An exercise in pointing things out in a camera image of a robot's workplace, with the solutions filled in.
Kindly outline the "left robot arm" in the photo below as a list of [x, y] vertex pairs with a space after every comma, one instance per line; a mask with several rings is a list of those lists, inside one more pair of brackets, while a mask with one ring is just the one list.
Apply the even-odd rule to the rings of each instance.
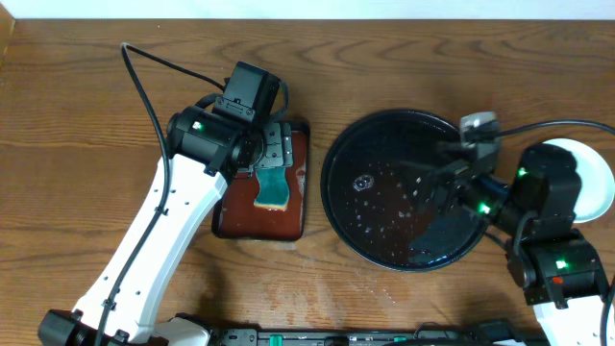
[[147, 197], [110, 262], [72, 310], [51, 309], [37, 335], [44, 345], [206, 345], [207, 327], [178, 314], [157, 320], [185, 250], [235, 175], [292, 163], [286, 109], [273, 109], [286, 84], [238, 62], [222, 94], [174, 114]]

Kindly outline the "green yellow sponge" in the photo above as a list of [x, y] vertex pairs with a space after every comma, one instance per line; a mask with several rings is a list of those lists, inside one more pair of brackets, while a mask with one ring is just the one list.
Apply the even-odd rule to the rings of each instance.
[[256, 176], [259, 191], [254, 205], [267, 210], [287, 210], [290, 189], [285, 176], [285, 168], [258, 170]]

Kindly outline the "pale green plate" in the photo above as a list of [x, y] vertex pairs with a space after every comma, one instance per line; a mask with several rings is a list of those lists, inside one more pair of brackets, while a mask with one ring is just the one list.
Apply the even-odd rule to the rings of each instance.
[[606, 160], [590, 146], [573, 139], [553, 138], [545, 141], [569, 151], [577, 161], [576, 171], [581, 189], [574, 213], [575, 223], [586, 223], [600, 218], [614, 201], [614, 175]]

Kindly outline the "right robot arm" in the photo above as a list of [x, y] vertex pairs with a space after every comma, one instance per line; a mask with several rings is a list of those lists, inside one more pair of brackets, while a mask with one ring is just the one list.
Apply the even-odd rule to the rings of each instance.
[[489, 174], [490, 160], [426, 167], [415, 182], [420, 206], [460, 207], [509, 234], [507, 270], [552, 345], [614, 342], [614, 283], [576, 225], [602, 216], [614, 176], [589, 146], [555, 138], [527, 148], [510, 185]]

